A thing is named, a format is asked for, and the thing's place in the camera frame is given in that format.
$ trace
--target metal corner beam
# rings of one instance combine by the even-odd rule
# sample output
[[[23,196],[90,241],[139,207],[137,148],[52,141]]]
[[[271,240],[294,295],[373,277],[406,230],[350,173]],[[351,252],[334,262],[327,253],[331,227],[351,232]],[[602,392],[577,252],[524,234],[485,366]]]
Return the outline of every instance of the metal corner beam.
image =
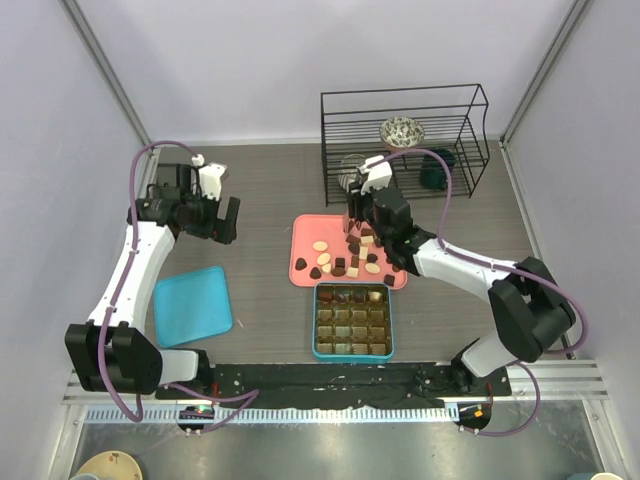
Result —
[[[500,137],[500,141],[504,144],[508,144],[513,135],[515,134],[520,122],[524,118],[525,114],[531,107],[535,97],[544,85],[545,80],[551,73],[551,70],[555,66],[558,58],[564,51],[567,42],[575,32],[576,28],[587,13],[588,8],[593,3],[593,0],[574,0],[573,5],[569,8],[560,28],[556,32],[551,45],[547,49],[538,70],[533,75],[531,82],[527,86],[525,93],[516,108],[515,113],[511,117],[506,130]]]
[[[96,38],[96,35],[93,33],[93,29],[91,28],[91,25],[89,25],[89,22],[85,17],[82,9],[80,8],[80,5],[78,5],[77,0],[60,0],[60,4],[67,12],[67,15],[69,16],[71,23],[73,23],[76,32],[89,51],[89,54],[93,58],[96,67],[107,83],[107,86],[111,90],[111,93],[113,94],[116,102],[118,102],[122,113],[133,128],[136,136],[140,140],[140,143],[142,145],[151,143],[149,134],[144,128],[140,117],[133,108],[129,97],[124,91],[124,88],[122,87],[118,76],[113,70],[111,63],[109,63],[107,55],[104,53],[100,42]]]

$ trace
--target teal container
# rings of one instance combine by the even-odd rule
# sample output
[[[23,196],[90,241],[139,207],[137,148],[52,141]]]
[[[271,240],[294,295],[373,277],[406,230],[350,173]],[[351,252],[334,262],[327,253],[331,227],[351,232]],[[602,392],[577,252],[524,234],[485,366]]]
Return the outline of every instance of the teal container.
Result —
[[[388,362],[394,351],[389,287],[383,283],[317,284],[311,345],[321,362]]]
[[[456,156],[446,148],[431,148],[433,153],[436,153],[442,157],[447,166],[449,172],[453,171],[453,167],[456,164]],[[446,190],[447,189],[447,174],[435,158],[425,155],[422,160],[422,166],[420,167],[420,185],[424,188],[432,190]]]

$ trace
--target speckled bowl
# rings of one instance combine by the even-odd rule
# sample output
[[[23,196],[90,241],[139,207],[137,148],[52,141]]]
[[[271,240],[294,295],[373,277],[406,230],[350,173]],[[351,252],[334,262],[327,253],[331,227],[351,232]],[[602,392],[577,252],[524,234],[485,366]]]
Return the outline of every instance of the speckled bowl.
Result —
[[[424,128],[413,118],[391,117],[380,125],[380,139],[395,152],[418,145],[424,138]]]

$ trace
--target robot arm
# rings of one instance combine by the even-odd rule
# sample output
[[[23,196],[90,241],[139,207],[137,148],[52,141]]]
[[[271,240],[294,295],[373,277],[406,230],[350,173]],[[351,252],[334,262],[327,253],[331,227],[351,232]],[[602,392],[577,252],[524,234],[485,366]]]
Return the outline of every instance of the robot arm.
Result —
[[[575,323],[573,310],[555,292],[493,267],[518,268],[555,283],[544,263],[531,257],[520,263],[497,260],[455,247],[478,261],[472,263],[448,253],[450,244],[441,244],[435,234],[413,223],[411,207],[400,190],[388,186],[392,171],[382,159],[370,158],[359,168],[358,179],[349,186],[345,220],[366,221],[397,267],[455,285],[491,306],[495,330],[452,361],[459,387],[464,390],[475,378],[515,360],[540,358]]]
[[[105,391],[97,363],[98,332],[110,307],[116,285],[132,248],[136,250],[118,301],[113,305],[107,331],[105,361],[111,381],[120,393],[150,394],[158,385],[189,381],[198,374],[203,352],[159,351],[144,336],[147,307],[160,268],[173,249],[180,232],[229,244],[236,238],[240,200],[229,199],[225,218],[218,218],[222,180],[226,167],[176,165],[174,186],[154,186],[150,198],[136,201],[138,244],[132,245],[131,212],[125,243],[109,285],[85,324],[72,324],[65,344],[80,383],[87,391]]]

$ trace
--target dish rack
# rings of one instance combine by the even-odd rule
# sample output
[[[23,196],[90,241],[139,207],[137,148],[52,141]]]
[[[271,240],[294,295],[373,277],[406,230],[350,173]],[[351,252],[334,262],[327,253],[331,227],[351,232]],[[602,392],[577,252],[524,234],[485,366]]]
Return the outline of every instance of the dish rack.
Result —
[[[453,195],[471,197],[489,163],[485,132],[488,107],[479,83],[321,93],[325,204],[346,202],[341,178],[355,174],[357,167],[352,161],[343,163],[345,157],[390,153],[379,130],[382,122],[396,116],[411,117],[423,126],[425,136],[416,148],[436,149],[443,158],[445,152]],[[407,154],[392,161],[391,168],[391,184],[401,189],[405,198],[446,195],[446,181],[438,182],[437,178],[439,174],[444,178],[444,170],[434,160]]]

